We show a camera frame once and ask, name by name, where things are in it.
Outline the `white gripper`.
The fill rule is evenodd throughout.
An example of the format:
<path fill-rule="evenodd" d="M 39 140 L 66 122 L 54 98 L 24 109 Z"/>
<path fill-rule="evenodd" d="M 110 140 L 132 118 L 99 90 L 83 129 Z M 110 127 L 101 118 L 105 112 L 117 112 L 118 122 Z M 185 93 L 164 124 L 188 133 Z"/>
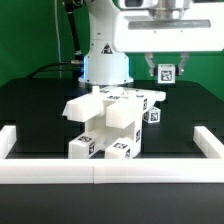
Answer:
<path fill-rule="evenodd" d="M 121 52 L 147 52 L 149 74 L 156 76 L 155 52 L 183 52 L 178 75 L 190 58 L 189 52 L 224 49 L 224 2 L 158 2 L 150 9 L 121 9 L 113 34 Z"/>

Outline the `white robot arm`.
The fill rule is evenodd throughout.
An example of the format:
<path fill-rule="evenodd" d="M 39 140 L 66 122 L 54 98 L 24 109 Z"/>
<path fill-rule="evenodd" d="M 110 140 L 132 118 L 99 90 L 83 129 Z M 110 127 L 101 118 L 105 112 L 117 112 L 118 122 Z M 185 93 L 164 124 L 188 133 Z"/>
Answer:
<path fill-rule="evenodd" d="M 143 53 L 150 74 L 172 84 L 192 52 L 224 50 L 224 2 L 86 0 L 90 49 L 79 81 L 129 84 L 129 53 Z"/>

